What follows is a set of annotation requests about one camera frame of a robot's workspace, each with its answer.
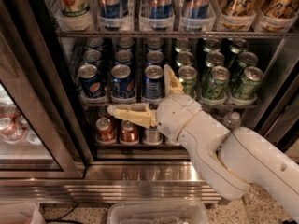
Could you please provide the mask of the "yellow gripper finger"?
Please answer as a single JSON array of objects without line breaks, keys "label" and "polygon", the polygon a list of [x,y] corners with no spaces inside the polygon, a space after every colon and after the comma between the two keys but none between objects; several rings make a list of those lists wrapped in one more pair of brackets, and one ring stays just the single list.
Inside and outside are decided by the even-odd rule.
[{"label": "yellow gripper finger", "polygon": [[179,82],[172,68],[166,64],[164,66],[164,89],[165,96],[169,96],[171,94],[182,94],[183,86]]},{"label": "yellow gripper finger", "polygon": [[144,128],[156,126],[156,112],[150,109],[148,103],[110,105],[107,112],[116,119],[127,120]]}]

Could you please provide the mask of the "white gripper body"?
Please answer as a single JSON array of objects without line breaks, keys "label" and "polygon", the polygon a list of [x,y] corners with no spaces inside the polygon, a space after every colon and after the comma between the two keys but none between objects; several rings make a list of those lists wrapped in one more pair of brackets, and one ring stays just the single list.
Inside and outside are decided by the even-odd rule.
[{"label": "white gripper body", "polygon": [[177,140],[182,128],[201,110],[201,105],[189,95],[171,94],[158,104],[157,129],[170,140]]}]

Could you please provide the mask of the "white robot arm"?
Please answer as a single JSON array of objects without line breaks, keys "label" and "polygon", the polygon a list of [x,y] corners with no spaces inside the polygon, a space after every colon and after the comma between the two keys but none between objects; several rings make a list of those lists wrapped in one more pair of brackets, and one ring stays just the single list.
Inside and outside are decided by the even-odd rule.
[{"label": "white robot arm", "polygon": [[164,68],[166,96],[156,110],[148,103],[110,105],[107,112],[141,127],[155,127],[180,143],[198,174],[226,200],[242,197],[259,184],[299,222],[299,165],[246,127],[229,130],[185,94]]}]

